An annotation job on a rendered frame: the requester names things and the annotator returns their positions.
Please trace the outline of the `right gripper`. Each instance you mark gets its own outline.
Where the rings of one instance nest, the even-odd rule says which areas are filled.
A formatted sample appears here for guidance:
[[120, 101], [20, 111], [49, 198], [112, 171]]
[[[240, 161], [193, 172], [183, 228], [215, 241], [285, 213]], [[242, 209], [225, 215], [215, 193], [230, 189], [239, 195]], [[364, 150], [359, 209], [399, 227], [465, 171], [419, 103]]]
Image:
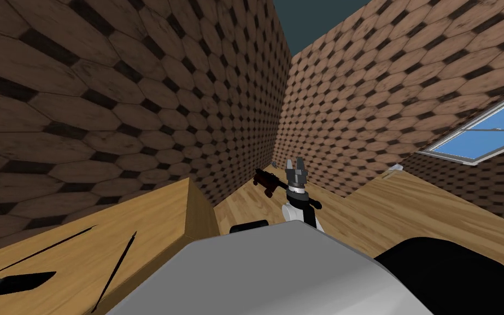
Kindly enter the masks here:
[[286, 160], [286, 180], [288, 185], [295, 188], [304, 188], [307, 183], [308, 172], [304, 170], [304, 160], [301, 157], [296, 159], [296, 168], [293, 168], [291, 159]]

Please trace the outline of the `dark red black object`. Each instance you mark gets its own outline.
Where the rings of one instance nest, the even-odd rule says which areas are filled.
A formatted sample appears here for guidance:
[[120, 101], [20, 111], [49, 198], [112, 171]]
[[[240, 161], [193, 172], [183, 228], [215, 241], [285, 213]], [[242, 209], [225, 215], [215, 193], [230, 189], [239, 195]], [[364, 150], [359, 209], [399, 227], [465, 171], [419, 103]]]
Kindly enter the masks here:
[[253, 184], [260, 184], [265, 188], [264, 193], [268, 198], [273, 196], [276, 188], [287, 189], [288, 185], [284, 184], [275, 174], [256, 168], [256, 174], [253, 177]]

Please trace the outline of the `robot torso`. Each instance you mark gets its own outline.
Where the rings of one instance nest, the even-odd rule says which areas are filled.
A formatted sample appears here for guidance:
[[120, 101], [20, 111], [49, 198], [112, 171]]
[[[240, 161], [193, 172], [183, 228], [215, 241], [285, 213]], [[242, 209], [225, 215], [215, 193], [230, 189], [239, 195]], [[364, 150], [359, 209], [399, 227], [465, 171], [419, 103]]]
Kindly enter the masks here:
[[386, 268], [298, 220], [185, 246], [107, 315], [433, 315]]

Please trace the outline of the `light wooden cabinet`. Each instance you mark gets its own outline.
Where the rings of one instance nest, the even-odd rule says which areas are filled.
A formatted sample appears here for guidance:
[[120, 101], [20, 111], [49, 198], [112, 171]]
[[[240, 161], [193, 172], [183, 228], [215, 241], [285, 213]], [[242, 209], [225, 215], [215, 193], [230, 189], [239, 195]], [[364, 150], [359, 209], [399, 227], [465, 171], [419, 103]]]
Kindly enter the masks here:
[[219, 233], [213, 206], [183, 179], [0, 249], [0, 278], [54, 272], [0, 295], [0, 315], [105, 315], [186, 245]]

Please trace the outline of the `white framed window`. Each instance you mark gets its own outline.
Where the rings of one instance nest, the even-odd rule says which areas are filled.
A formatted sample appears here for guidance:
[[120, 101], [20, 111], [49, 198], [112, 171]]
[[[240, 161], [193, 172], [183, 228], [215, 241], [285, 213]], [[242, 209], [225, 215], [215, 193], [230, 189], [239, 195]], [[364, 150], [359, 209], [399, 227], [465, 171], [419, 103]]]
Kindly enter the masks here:
[[504, 100], [418, 153], [469, 166], [504, 153]]

